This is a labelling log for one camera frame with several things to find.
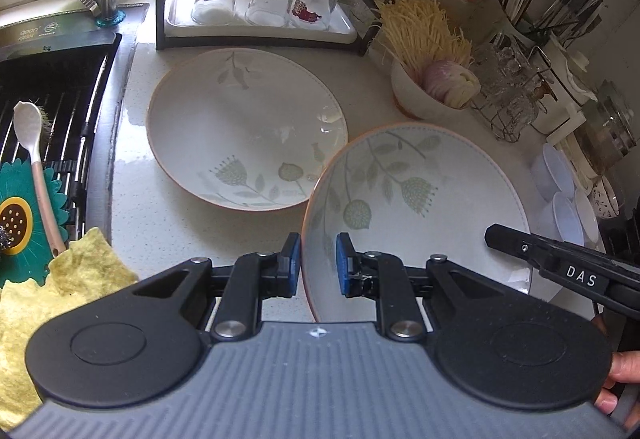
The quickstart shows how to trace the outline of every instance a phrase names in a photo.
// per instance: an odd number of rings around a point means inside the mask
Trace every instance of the gray gripper base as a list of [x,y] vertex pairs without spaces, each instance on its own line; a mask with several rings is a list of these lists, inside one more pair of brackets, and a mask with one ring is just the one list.
[[110,411],[47,401],[14,439],[618,439],[592,405],[556,413],[495,408],[451,386],[416,344],[372,323],[264,323],[213,347],[174,392]]

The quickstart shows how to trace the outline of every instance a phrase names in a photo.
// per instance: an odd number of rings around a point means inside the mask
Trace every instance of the white countertop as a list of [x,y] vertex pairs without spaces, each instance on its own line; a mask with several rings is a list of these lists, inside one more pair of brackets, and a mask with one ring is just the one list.
[[[215,265],[227,265],[244,253],[280,249],[290,231],[301,231],[305,206],[265,213],[212,206],[181,190],[156,164],[145,129],[151,95],[169,70],[207,48],[157,52],[149,25],[152,11],[149,17],[140,32],[116,145],[112,223],[115,251],[145,277],[194,256],[204,255]],[[406,120],[393,104],[389,78],[369,58],[334,50],[267,50],[301,64],[327,85],[344,111],[350,140],[374,127]],[[545,202],[533,184],[529,164],[542,147],[542,136],[526,129],[515,144],[499,142],[470,112],[447,128],[476,143],[504,170],[520,196],[531,231],[536,231]],[[533,295],[550,300],[558,291],[557,285],[534,273]],[[311,321],[302,281],[294,299],[265,302],[263,318]]]

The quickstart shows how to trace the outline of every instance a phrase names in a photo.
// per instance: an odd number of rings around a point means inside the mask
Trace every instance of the onion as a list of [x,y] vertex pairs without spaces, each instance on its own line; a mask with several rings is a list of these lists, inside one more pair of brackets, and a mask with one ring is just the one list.
[[422,88],[440,103],[462,109],[480,92],[476,75],[450,60],[438,60],[427,66],[422,74]]

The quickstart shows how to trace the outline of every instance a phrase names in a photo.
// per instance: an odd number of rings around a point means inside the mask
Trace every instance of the white bowl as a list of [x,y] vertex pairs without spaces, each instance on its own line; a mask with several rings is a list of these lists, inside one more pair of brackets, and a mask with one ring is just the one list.
[[564,193],[569,199],[574,198],[574,177],[570,165],[552,145],[545,143],[542,146],[542,152],[531,165],[531,173],[545,201],[551,201],[557,192]]
[[464,109],[453,109],[432,98],[415,83],[404,70],[404,66],[394,60],[391,65],[391,88],[394,92],[396,106],[402,114],[414,120],[425,120],[440,125]]
[[604,175],[594,184],[589,199],[591,200],[591,206],[593,206],[596,215],[600,219],[612,219],[620,214],[620,205],[616,193]]
[[576,190],[574,204],[587,239],[593,243],[598,242],[600,239],[598,220],[596,219],[596,214],[593,211],[593,207],[591,206],[591,202],[587,197],[587,194],[582,190]]
[[156,87],[146,129],[178,185],[248,211],[306,201],[348,140],[324,83],[291,60],[245,48],[206,52],[172,70]]
[[584,245],[582,224],[574,204],[562,192],[557,192],[544,207],[539,219],[540,234],[555,241]]
[[446,129],[407,122],[343,148],[318,181],[302,229],[302,273],[318,321],[371,321],[375,303],[340,294],[335,239],[422,266],[432,253],[523,292],[530,267],[487,247],[494,223],[528,233],[513,186],[476,145]]

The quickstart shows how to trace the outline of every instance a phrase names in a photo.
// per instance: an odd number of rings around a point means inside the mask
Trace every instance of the white ceramic plate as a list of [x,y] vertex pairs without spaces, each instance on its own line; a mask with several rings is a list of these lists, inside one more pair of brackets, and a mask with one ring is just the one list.
[[381,127],[346,146],[322,174],[302,230],[302,273],[318,321],[375,320],[373,301],[340,294],[335,238],[348,231],[358,251],[384,251],[422,266],[433,253],[522,292],[531,271],[489,249],[498,223],[529,232],[516,191],[476,145],[440,127]]
[[304,202],[348,140],[334,95],[304,67],[256,49],[203,53],[156,87],[156,160],[185,190],[248,211]]

